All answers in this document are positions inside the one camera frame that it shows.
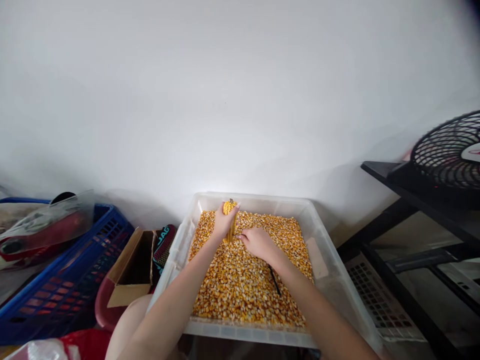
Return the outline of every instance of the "red object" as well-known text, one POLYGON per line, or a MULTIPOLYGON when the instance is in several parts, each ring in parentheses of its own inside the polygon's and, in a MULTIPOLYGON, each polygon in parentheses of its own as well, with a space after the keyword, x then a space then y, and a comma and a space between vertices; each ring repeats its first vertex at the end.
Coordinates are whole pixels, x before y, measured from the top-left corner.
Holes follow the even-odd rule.
MULTIPOLYGON (((30 244, 33 244, 37 248, 14 254, 0 252, 0 256, 6 262, 13 262, 8 267, 0 270, 26 268, 43 263, 55 255, 58 255, 71 245, 70 241, 66 241, 66 239, 72 240, 72 235, 75 234, 80 226, 82 226, 83 221, 84 217, 82 214, 74 212, 35 234, 29 236, 16 236, 17 239, 23 239, 23 241, 28 244, 28 248, 31 248, 30 244)), ((10 237, 0 240, 0 245, 9 239, 10 237)))
POLYGON ((59 340, 63 343, 65 354, 69 354, 69 345, 76 345, 81 360, 105 360, 111 336, 107 331, 85 329, 71 332, 59 340))
POLYGON ((100 284, 98 293, 95 299, 95 317, 96 322, 103 330, 113 333, 115 326, 120 320, 120 317, 128 306, 107 307, 110 296, 114 292, 115 284, 105 276, 100 284))

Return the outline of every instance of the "blue crate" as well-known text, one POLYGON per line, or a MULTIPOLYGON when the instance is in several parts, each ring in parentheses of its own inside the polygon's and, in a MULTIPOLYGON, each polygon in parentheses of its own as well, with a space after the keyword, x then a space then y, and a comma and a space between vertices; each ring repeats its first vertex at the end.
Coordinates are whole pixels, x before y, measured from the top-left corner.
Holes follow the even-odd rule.
MULTIPOLYGON (((49 201, 8 197, 0 203, 49 201)), ((133 231, 114 206, 96 204, 90 231, 0 309, 0 346, 94 326, 97 291, 133 231)))

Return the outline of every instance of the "black fan grille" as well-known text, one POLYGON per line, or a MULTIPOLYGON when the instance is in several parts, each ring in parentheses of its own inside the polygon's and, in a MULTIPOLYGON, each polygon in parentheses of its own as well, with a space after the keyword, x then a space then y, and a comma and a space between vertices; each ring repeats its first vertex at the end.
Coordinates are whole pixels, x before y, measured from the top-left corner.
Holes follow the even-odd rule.
POLYGON ((462 151, 480 143, 480 111, 456 117, 423 136, 411 152, 412 163, 435 183, 457 189, 480 189, 480 162, 462 151))

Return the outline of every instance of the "hand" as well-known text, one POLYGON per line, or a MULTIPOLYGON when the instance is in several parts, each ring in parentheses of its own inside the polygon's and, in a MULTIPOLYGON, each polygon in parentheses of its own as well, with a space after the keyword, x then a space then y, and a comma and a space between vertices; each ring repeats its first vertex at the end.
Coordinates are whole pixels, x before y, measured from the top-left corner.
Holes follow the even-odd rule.
POLYGON ((250 254, 256 256, 268 264, 271 263, 273 257, 278 255, 282 250, 274 243, 269 233, 260 227, 244 229, 241 235, 237 236, 245 244, 250 254))
POLYGON ((220 240, 224 239, 227 233, 230 230, 230 225, 235 219, 235 215, 239 212, 240 204, 235 206, 228 215, 224 215, 224 202, 221 203, 220 207, 215 211, 215 225, 213 226, 212 235, 217 235, 220 237, 220 240))

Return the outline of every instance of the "forearm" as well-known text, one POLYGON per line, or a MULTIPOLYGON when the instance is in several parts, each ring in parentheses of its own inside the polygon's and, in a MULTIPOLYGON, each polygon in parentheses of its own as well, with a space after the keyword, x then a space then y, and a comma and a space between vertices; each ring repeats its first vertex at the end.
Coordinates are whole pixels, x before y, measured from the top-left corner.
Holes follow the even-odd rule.
POLYGON ((152 306, 119 359, 163 359, 170 354, 190 319, 221 241, 222 236, 212 234, 152 306))
POLYGON ((372 348, 280 250, 269 261, 305 316, 316 344, 328 359, 378 359, 372 348))

